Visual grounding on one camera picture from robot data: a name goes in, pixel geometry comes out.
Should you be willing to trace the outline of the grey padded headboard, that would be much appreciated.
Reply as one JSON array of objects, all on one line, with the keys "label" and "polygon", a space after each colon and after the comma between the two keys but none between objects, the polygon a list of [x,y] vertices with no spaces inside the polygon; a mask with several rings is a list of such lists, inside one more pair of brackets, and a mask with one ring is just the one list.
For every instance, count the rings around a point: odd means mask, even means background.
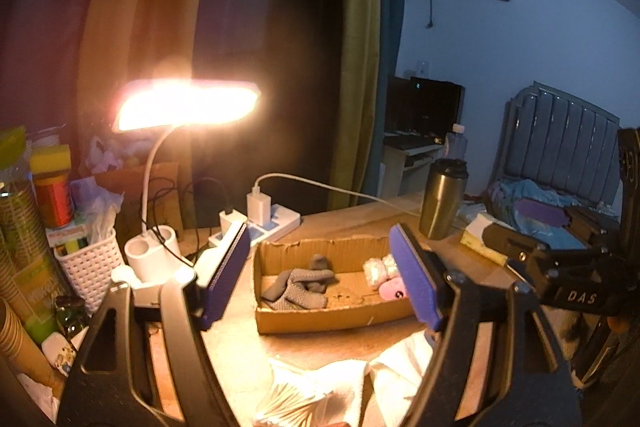
[{"label": "grey padded headboard", "polygon": [[491,179],[529,179],[611,205],[620,183],[620,118],[562,90],[534,82],[506,103]]}]

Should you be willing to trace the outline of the white woven basket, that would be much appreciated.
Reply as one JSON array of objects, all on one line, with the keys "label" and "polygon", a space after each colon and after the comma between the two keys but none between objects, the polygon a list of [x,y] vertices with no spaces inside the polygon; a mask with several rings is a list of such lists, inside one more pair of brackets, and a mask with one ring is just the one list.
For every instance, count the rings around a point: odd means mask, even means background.
[{"label": "white woven basket", "polygon": [[95,314],[102,305],[112,283],[112,271],[124,264],[114,229],[102,241],[81,248],[73,254],[60,256],[55,253],[54,257],[77,296],[85,301],[90,315]]}]

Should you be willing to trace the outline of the white power strip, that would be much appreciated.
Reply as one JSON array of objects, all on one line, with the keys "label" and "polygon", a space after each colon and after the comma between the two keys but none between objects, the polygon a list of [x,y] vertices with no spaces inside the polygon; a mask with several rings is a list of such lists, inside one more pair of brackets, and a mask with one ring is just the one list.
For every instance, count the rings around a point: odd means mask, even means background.
[{"label": "white power strip", "polygon": [[297,229],[302,221],[300,214],[278,204],[272,204],[270,221],[266,225],[256,225],[236,209],[226,213],[224,210],[219,217],[224,223],[230,225],[235,221],[246,221],[248,233],[250,233],[250,246],[255,247],[259,243],[274,243],[277,239]]}]

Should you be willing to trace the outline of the blue bedding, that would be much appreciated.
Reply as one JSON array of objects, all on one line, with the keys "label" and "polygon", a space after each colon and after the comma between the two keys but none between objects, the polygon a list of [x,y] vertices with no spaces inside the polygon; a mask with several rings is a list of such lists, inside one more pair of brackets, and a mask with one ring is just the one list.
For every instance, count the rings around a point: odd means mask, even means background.
[{"label": "blue bedding", "polygon": [[572,196],[544,190],[529,179],[499,181],[487,189],[489,212],[516,231],[548,244],[552,249],[585,249],[567,230],[566,207],[576,206]]}]

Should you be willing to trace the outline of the pink plush toy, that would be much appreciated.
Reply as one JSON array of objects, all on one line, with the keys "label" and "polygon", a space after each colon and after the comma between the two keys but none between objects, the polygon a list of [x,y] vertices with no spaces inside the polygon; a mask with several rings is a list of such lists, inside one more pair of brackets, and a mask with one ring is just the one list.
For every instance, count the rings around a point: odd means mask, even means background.
[{"label": "pink plush toy", "polygon": [[407,297],[407,289],[401,277],[393,277],[378,288],[378,295],[386,301]]}]

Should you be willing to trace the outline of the steel travel mug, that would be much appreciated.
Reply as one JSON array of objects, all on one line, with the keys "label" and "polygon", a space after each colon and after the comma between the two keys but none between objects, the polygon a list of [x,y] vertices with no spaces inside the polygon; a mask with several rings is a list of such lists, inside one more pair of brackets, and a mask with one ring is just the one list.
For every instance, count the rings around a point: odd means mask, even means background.
[{"label": "steel travel mug", "polygon": [[469,173],[462,159],[439,158],[426,180],[419,222],[428,239],[444,239],[462,203]]}]

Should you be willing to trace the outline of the white fluffy ball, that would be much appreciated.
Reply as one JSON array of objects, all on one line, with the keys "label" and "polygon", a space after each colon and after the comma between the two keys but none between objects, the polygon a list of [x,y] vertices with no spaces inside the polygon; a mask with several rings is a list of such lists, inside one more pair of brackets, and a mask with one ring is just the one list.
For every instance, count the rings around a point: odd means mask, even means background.
[{"label": "white fluffy ball", "polygon": [[399,270],[392,254],[383,258],[370,258],[362,265],[364,277],[372,289],[380,288],[385,282],[398,277]]}]

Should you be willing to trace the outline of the black monitor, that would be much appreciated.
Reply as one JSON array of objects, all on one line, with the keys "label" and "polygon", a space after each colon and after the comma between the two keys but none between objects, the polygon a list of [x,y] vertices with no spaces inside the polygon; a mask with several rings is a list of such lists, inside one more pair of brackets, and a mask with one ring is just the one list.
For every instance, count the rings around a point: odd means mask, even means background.
[{"label": "black monitor", "polygon": [[461,121],[465,87],[451,81],[394,77],[387,86],[385,130],[444,141]]}]

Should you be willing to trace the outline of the grey dotted work glove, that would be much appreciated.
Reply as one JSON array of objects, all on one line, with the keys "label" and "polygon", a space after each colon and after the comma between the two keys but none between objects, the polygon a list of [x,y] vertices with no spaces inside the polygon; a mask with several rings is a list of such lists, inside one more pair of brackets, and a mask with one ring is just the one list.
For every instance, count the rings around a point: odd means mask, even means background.
[{"label": "grey dotted work glove", "polygon": [[262,300],[273,310],[318,310],[328,303],[326,288],[334,280],[326,256],[314,255],[306,269],[281,272],[277,280],[262,292]]}]

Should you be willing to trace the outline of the white waffle cloth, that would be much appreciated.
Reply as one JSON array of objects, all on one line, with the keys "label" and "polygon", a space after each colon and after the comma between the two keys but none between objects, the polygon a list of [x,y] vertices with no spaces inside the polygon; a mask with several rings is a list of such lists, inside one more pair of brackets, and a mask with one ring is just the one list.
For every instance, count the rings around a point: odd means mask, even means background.
[{"label": "white waffle cloth", "polygon": [[272,387],[253,417],[255,426],[357,426],[364,381],[372,378],[384,426],[397,426],[416,396],[436,340],[417,332],[371,362],[346,360],[303,371],[272,359]]}]

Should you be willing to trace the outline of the white desk lamp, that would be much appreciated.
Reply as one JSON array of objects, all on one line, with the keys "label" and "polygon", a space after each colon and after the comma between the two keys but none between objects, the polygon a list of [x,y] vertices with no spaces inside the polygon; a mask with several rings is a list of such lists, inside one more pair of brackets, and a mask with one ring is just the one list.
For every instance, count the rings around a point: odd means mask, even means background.
[{"label": "white desk lamp", "polygon": [[132,80],[119,91],[113,130],[151,132],[153,145],[143,170],[141,232],[128,239],[125,256],[143,283],[163,283],[189,263],[175,228],[151,215],[152,176],[157,159],[191,161],[190,130],[225,126],[246,117],[258,103],[257,84],[246,80],[165,77]]}]

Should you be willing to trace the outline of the cardboard box tray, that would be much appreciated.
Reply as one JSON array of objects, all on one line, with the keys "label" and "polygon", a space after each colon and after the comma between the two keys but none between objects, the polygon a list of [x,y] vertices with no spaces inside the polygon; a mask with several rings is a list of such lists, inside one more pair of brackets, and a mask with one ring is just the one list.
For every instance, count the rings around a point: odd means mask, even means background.
[{"label": "cardboard box tray", "polygon": [[[254,254],[252,282],[255,320],[262,334],[294,334],[356,329],[411,317],[407,298],[385,300],[370,288],[363,263],[390,252],[385,237],[356,235],[347,239],[303,239],[289,244],[261,243]],[[334,280],[323,294],[326,306],[317,310],[275,310],[262,300],[262,291],[281,272],[309,267],[314,255],[329,260]]]}]

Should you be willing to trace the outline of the green paper cup pack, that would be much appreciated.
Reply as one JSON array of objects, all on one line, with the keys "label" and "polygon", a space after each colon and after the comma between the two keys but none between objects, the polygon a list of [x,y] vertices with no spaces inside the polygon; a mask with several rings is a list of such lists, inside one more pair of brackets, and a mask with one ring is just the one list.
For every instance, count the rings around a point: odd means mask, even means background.
[{"label": "green paper cup pack", "polygon": [[22,126],[1,131],[1,297],[42,343],[58,329],[55,298],[67,295],[41,223],[25,156]]}]

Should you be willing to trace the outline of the clear water bottle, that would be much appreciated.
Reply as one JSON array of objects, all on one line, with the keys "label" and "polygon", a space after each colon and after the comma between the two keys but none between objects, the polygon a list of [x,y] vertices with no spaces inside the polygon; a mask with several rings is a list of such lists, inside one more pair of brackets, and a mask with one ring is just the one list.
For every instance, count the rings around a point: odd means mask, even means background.
[{"label": "clear water bottle", "polygon": [[444,157],[463,160],[467,145],[468,139],[464,136],[464,127],[462,124],[453,124],[451,130],[446,134]]}]

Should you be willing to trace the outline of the yellow green curtain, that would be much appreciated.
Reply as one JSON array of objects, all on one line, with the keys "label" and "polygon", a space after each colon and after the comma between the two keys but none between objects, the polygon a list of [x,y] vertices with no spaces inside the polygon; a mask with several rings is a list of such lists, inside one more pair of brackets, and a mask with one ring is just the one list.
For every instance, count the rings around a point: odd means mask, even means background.
[{"label": "yellow green curtain", "polygon": [[361,190],[375,123],[381,0],[343,0],[340,97],[329,195],[331,210],[349,206]]}]

